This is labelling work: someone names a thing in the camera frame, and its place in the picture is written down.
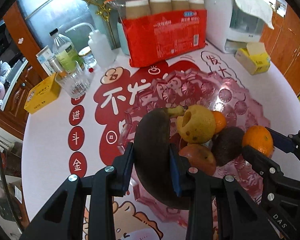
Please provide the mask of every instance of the black bottle cap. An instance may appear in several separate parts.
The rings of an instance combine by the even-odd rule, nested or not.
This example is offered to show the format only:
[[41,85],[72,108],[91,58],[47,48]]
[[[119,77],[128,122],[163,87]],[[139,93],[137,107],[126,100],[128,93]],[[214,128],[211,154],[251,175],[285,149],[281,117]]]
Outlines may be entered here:
[[59,31],[58,28],[55,28],[52,32],[50,32],[50,36],[56,34],[58,31]]

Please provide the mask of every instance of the bottle label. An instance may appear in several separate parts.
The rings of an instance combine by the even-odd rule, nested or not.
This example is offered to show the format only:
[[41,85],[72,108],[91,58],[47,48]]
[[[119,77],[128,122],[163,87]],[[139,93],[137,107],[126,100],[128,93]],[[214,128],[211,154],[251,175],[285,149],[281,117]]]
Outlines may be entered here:
[[82,65],[83,63],[73,44],[71,44],[64,51],[57,54],[56,57],[60,64],[63,66],[63,68],[68,72],[72,72],[75,70],[76,61],[79,63],[79,65]]

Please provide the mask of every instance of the pink transparent plastic tray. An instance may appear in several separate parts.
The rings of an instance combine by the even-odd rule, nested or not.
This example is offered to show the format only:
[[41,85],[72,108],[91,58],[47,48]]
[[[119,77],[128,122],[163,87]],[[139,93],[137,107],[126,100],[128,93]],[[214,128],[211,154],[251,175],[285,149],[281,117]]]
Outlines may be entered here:
[[[238,126],[246,131],[252,125],[270,127],[270,121],[263,116],[262,105],[251,98],[249,90],[239,87],[232,78],[222,78],[218,73],[205,73],[193,69],[173,71],[164,79],[153,80],[151,86],[137,95],[135,104],[126,111],[126,124],[119,138],[119,149],[124,152],[128,142],[133,142],[136,125],[142,117],[154,108],[190,106],[200,104],[210,110],[220,111],[227,120],[227,126]],[[178,149],[186,146],[176,128],[176,118],[171,119],[170,142]],[[215,177],[230,174],[259,202],[262,194],[262,178],[242,156],[223,167],[217,167]],[[186,227],[188,211],[171,209],[153,198],[141,185],[133,170],[131,176],[135,199],[150,207],[162,221],[175,221]],[[217,209],[212,203],[214,226],[217,227]]]

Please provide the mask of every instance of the round table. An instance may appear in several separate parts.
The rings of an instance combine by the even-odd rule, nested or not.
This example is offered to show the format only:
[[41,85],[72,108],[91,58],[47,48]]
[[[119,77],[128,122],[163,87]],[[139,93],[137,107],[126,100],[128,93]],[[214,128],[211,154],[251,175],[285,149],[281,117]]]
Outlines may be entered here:
[[[300,102],[273,64],[268,72],[252,76],[233,55],[223,54],[209,43],[204,49],[143,70],[131,68],[129,58],[120,49],[117,52],[118,57],[111,66],[122,67],[117,68],[118,75],[122,74],[116,81],[118,84],[120,82],[117,87],[112,86],[113,89],[107,91],[106,84],[111,80],[104,76],[105,71],[98,70],[83,99],[71,100],[62,90],[56,101],[29,115],[23,141],[22,184],[30,220],[71,173],[90,176],[109,164],[115,155],[113,149],[124,125],[124,110],[133,104],[139,91],[149,87],[149,78],[165,77],[173,70],[169,66],[179,61],[191,62],[207,73],[217,71],[249,89],[251,97],[263,106],[263,114],[271,121],[273,130],[286,136],[300,130]],[[147,72],[147,78],[140,76],[139,72]],[[108,122],[114,118],[117,124],[109,127]],[[285,176],[300,180],[300,162],[293,154],[284,154],[276,149],[272,159],[281,166]],[[128,218],[133,224],[136,214],[143,213],[149,221],[155,221],[157,228],[143,228],[140,225],[145,235],[155,236],[152,239],[161,239],[160,232],[173,232],[180,239],[185,238],[184,227],[175,222],[163,224],[149,207],[135,202],[133,194],[123,199],[116,198],[114,210],[115,220],[116,216]]]

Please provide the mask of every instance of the apple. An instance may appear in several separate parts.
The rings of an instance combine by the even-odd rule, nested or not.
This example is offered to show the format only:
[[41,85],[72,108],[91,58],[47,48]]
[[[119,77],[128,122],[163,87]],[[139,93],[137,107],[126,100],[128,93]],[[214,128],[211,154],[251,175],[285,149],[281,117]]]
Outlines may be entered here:
[[212,176],[217,168],[212,152],[200,144],[189,144],[179,151],[180,156],[186,157],[192,167],[196,167],[205,174]]

